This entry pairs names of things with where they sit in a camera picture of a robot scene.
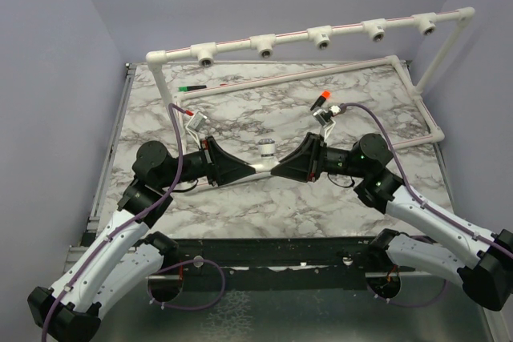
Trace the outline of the white plastic water faucet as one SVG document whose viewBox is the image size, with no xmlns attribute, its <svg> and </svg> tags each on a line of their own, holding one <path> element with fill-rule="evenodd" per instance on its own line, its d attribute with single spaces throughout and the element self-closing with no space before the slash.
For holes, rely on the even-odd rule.
<svg viewBox="0 0 513 342">
<path fill-rule="evenodd" d="M 278 163 L 275 156 L 276 142 L 273 139 L 261 139 L 257 142 L 260 158 L 251 163 L 251 167 L 257 174 L 270 172 Z"/>
</svg>

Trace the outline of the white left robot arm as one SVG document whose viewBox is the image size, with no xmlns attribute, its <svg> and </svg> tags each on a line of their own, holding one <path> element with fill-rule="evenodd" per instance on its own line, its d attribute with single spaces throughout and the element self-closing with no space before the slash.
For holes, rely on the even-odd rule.
<svg viewBox="0 0 513 342">
<path fill-rule="evenodd" d="M 49 288 L 36 287 L 27 299 L 42 339 L 89 341 L 102 318 L 143 277 L 171 272 L 175 244 L 150 229 L 172 203 L 176 186 L 201 178 L 223 186 L 255 168 L 228 154 L 213 137 L 198 151 L 172 157 L 164 144 L 149 141 L 136 153 L 134 179 L 103 231 L 79 260 Z"/>
</svg>

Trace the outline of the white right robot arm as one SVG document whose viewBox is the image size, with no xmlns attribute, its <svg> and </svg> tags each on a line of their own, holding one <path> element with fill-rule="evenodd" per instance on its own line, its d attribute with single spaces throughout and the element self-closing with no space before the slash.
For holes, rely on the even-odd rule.
<svg viewBox="0 0 513 342">
<path fill-rule="evenodd" d="M 384 231 L 368 251 L 370 265 L 385 271 L 410 267 L 460 286 L 478 305 L 499 311 L 512 293 L 512 233 L 495 233 L 474 225 L 432 203 L 406 178 L 387 167 L 393 153 L 378 134 L 364 135 L 346 151 L 328 147 L 323 137 L 308 133 L 271 174 L 314 182 L 322 173 L 360 179 L 354 192 L 362 203 L 415 227 L 433 244 Z"/>
</svg>

